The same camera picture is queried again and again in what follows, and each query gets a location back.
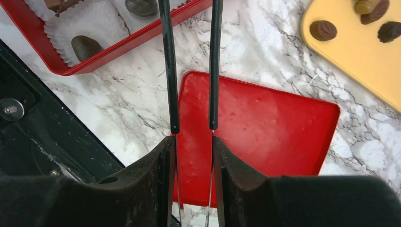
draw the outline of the yellow plastic tray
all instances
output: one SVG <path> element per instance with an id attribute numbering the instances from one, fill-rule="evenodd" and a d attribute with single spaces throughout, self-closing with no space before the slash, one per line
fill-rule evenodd
<path id="1" fill-rule="evenodd" d="M 301 36 L 311 49 L 401 112 L 401 37 L 386 44 L 377 38 L 384 23 L 401 22 L 401 0 L 390 0 L 386 14 L 369 25 L 361 24 L 355 4 L 356 0 L 314 0 L 302 19 Z M 314 39 L 309 26 L 316 20 L 332 22 L 337 37 L 327 42 Z"/>

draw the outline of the white marble surface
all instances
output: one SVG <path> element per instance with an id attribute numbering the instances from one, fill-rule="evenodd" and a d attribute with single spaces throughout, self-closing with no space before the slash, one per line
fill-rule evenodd
<path id="1" fill-rule="evenodd" d="M 341 116 L 322 175 L 376 175 L 401 196 L 401 115 L 300 39 L 309 0 L 226 0 L 221 74 L 337 103 Z M 174 28 L 178 76 L 208 71 L 211 10 Z M 0 38 L 125 164 L 169 134 L 165 63 L 158 36 L 86 75 L 52 74 L 0 10 Z M 216 211 L 211 226 L 217 226 Z M 204 208 L 185 221 L 203 226 Z"/>

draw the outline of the red plastic tray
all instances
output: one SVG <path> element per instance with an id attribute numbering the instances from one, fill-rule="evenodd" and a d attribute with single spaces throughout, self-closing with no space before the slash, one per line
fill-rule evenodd
<path id="1" fill-rule="evenodd" d="M 109 63 L 126 52 L 161 34 L 160 19 L 128 36 L 104 51 L 70 68 L 53 48 L 46 33 L 44 22 L 25 4 L 24 0 L 0 0 L 0 5 L 11 20 L 42 58 L 49 70 L 55 74 L 70 76 L 89 73 Z M 204 11 L 212 0 L 192 0 L 171 12 L 173 26 Z"/>
<path id="2" fill-rule="evenodd" d="M 215 135 L 234 154 L 267 176 L 319 173 L 340 115 L 336 104 L 225 77 L 219 84 Z M 209 74 L 186 73 L 177 135 L 181 203 L 208 205 L 212 144 L 208 109 Z M 214 178 L 212 190 L 211 205 L 216 207 Z"/>

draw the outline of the white paper cup liner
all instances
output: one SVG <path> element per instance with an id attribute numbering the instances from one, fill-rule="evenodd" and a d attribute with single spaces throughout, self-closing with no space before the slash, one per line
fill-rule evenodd
<path id="1" fill-rule="evenodd" d="M 106 49 L 129 35 L 124 21 L 108 0 L 81 1 L 60 17 L 47 21 L 44 32 L 69 67 L 80 63 L 71 45 L 74 37 L 87 36 Z"/>
<path id="2" fill-rule="evenodd" d="M 25 0 L 25 3 L 43 21 L 48 21 L 56 15 L 55 12 L 47 8 L 44 0 Z"/>
<path id="3" fill-rule="evenodd" d="M 114 7 L 117 9 L 118 13 L 125 21 L 126 26 L 128 27 L 130 34 L 133 34 L 144 27 L 148 26 L 155 20 L 160 18 L 160 11 L 157 6 L 157 13 L 148 17 L 140 17 L 128 11 L 125 6 L 125 0 L 112 0 Z M 170 9 L 173 10 L 185 3 L 185 0 L 170 0 Z"/>

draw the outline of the chocolate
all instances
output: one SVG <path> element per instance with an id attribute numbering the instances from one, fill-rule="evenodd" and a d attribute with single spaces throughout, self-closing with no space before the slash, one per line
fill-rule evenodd
<path id="1" fill-rule="evenodd" d="M 379 4 L 380 0 L 359 0 L 355 5 L 355 12 L 358 14 L 369 14 Z"/>
<path id="2" fill-rule="evenodd" d="M 185 5 L 185 4 L 187 4 L 188 2 L 190 2 L 191 0 L 186 0 L 185 1 L 185 3 L 182 3 L 181 5 L 179 5 L 177 8 L 175 8 L 175 9 L 178 9 L 178 8 L 180 8 L 180 7 L 182 7 L 183 5 Z"/>
<path id="3" fill-rule="evenodd" d="M 378 38 L 382 43 L 389 43 L 401 35 L 401 23 L 390 21 L 379 29 Z"/>
<path id="4" fill-rule="evenodd" d="M 68 8 L 74 7 L 80 1 L 83 1 L 83 0 L 67 0 L 67 1 L 63 2 L 62 5 L 59 7 L 59 9 L 56 12 L 56 17 L 60 16 L 60 14 L 64 11 L 68 10 Z"/>
<path id="5" fill-rule="evenodd" d="M 361 15 L 361 23 L 367 25 L 379 20 L 386 14 L 389 5 L 389 0 L 380 0 L 379 4 L 377 4 L 371 13 Z"/>
<path id="6" fill-rule="evenodd" d="M 337 28 L 327 20 L 317 20 L 309 27 L 311 35 L 319 41 L 328 41 L 337 36 Z"/>
<path id="7" fill-rule="evenodd" d="M 157 13 L 156 0 L 125 0 L 128 11 L 141 17 L 151 16 Z"/>
<path id="8" fill-rule="evenodd" d="M 79 61 L 85 61 L 103 50 L 96 40 L 84 35 L 74 37 L 71 40 L 71 45 Z"/>
<path id="9" fill-rule="evenodd" d="M 46 7 L 54 12 L 57 12 L 59 7 L 62 5 L 63 0 L 44 0 Z"/>

